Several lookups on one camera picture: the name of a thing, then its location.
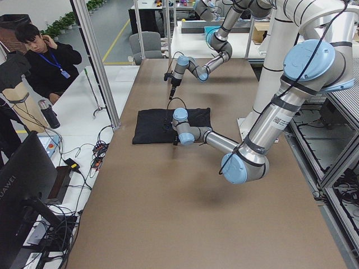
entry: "yellow floor line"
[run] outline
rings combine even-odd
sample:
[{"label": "yellow floor line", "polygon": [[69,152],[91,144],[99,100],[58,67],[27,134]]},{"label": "yellow floor line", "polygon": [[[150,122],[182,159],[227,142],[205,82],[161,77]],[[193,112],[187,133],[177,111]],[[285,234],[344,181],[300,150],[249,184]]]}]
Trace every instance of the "yellow floor line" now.
[{"label": "yellow floor line", "polygon": [[128,21],[126,22],[126,24],[124,25],[124,27],[121,29],[121,31],[118,33],[118,35],[116,36],[115,40],[112,42],[110,48],[108,49],[108,51],[106,52],[105,56],[102,58],[102,62],[104,62],[107,58],[107,56],[110,54],[111,50],[113,49],[113,47],[115,46],[117,40],[119,39],[119,37],[122,35],[123,31],[125,30],[125,28],[127,27],[127,25],[130,23],[130,19],[128,19]]},{"label": "yellow floor line", "polygon": [[103,63],[104,66],[117,66],[117,65],[121,65],[121,64],[124,64],[124,65],[127,65],[127,66],[131,66],[133,62],[114,62],[114,63]]}]

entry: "thermos bottle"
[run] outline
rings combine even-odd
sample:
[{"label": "thermos bottle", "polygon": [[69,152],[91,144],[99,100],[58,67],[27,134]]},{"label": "thermos bottle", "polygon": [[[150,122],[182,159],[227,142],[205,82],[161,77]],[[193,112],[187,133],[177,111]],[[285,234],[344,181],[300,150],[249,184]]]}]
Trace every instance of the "thermos bottle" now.
[{"label": "thermos bottle", "polygon": [[56,118],[56,114],[52,110],[51,105],[47,105],[45,100],[40,100],[38,104],[50,127],[53,129],[60,127],[60,122]]}]

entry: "man's hand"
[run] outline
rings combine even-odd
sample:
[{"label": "man's hand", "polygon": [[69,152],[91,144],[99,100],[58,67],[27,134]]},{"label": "man's hand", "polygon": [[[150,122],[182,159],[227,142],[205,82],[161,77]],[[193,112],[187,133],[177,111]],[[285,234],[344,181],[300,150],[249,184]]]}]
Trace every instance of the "man's hand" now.
[{"label": "man's hand", "polygon": [[53,92],[50,93],[50,95],[49,95],[49,100],[50,100],[51,104],[53,104],[53,105],[57,102],[57,100],[59,98],[60,98],[60,96],[57,94],[54,94]]},{"label": "man's hand", "polygon": [[43,40],[45,41],[46,45],[50,48],[57,49],[57,44],[49,35],[43,35]]}]

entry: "black hair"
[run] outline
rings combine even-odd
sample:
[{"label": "black hair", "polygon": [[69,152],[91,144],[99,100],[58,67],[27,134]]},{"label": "black hair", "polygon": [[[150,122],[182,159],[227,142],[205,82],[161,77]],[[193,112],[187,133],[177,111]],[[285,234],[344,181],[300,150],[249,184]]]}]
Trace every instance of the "black hair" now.
[{"label": "black hair", "polygon": [[37,35],[40,36],[39,29],[29,23],[19,24],[15,30],[16,39],[22,43],[34,41]]}]

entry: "blue lanyard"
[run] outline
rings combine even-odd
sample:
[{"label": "blue lanyard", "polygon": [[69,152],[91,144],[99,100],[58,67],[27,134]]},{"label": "blue lanyard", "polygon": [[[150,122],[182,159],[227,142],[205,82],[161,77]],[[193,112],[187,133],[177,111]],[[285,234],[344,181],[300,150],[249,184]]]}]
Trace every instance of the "blue lanyard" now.
[{"label": "blue lanyard", "polygon": [[52,56],[52,58],[54,59],[55,63],[50,62],[43,54],[38,53],[38,55],[43,58],[45,61],[47,61],[49,64],[51,64],[52,66],[56,66],[57,68],[59,68],[62,71],[62,67],[61,65],[57,62],[55,55],[52,53],[52,51],[49,49],[49,52]]}]

